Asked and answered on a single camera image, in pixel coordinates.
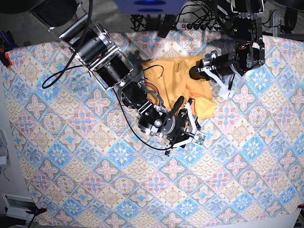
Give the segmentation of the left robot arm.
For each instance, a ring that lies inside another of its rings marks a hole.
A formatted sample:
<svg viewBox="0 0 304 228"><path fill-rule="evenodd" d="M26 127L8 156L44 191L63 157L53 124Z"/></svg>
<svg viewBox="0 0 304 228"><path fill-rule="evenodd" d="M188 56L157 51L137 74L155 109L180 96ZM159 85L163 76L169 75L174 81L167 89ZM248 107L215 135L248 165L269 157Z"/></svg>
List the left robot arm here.
<svg viewBox="0 0 304 228"><path fill-rule="evenodd" d="M205 55L189 70L191 79L212 80L203 68L207 68L220 80L225 76L243 76L246 72L259 68L265 63L265 44L263 42L262 19L258 16L264 12L261 0L236 0L228 7L231 26L221 20L220 3L213 0L216 22L221 30L235 42L233 52L218 55L214 50Z"/></svg>

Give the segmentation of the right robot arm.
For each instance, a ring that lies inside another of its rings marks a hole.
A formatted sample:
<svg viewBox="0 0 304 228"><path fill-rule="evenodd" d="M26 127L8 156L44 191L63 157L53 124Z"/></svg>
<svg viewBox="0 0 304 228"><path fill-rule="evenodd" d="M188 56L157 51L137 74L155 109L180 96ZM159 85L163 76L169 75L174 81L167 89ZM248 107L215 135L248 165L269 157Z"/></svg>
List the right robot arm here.
<svg viewBox="0 0 304 228"><path fill-rule="evenodd" d="M160 93L147 88L144 70L133 64L108 31L92 19L93 2L88 9L78 0L41 0L31 13L49 30L66 26L58 38L68 44L76 59L104 90L113 90L121 107L134 109L138 127L148 136L166 138L165 151L203 142L204 134L192 114L192 99L179 97L168 110Z"/></svg>

